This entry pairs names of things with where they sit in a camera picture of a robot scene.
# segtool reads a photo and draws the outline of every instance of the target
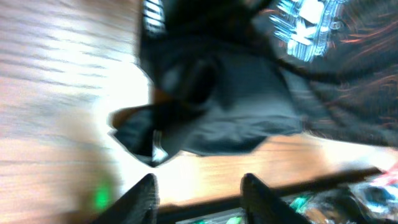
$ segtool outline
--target wood grain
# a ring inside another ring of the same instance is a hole
[[[253,172],[271,186],[369,167],[378,149],[276,137],[255,153],[182,152],[151,169],[108,133],[109,113],[147,104],[137,67],[140,1],[0,0],[0,223],[86,223],[98,184],[116,200],[153,172],[162,205],[239,193]]]

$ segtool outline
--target wooden table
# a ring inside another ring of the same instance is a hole
[[[247,172],[275,187],[371,166],[380,149],[308,136],[271,138],[246,156],[138,162],[108,135],[108,115],[150,100],[136,66],[139,8],[0,0],[0,223],[85,222],[100,183],[111,202],[149,172],[162,205],[186,205],[237,195]]]

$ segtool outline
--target table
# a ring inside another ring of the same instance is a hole
[[[277,187],[385,157],[304,134],[245,156],[182,152],[157,169],[141,164],[108,134],[110,112],[152,96],[137,67],[140,5],[0,0],[0,223],[86,222],[100,183],[112,186],[112,202],[150,172],[161,204],[183,206],[237,195],[247,172]]]

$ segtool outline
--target wooden surface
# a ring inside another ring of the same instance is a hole
[[[110,112],[150,98],[135,66],[139,5],[0,0],[0,223],[87,222],[100,183],[111,184],[112,202],[149,172],[162,205],[186,205],[237,195],[247,172],[275,187],[369,167],[378,155],[294,136],[246,156],[141,164],[108,135]]]

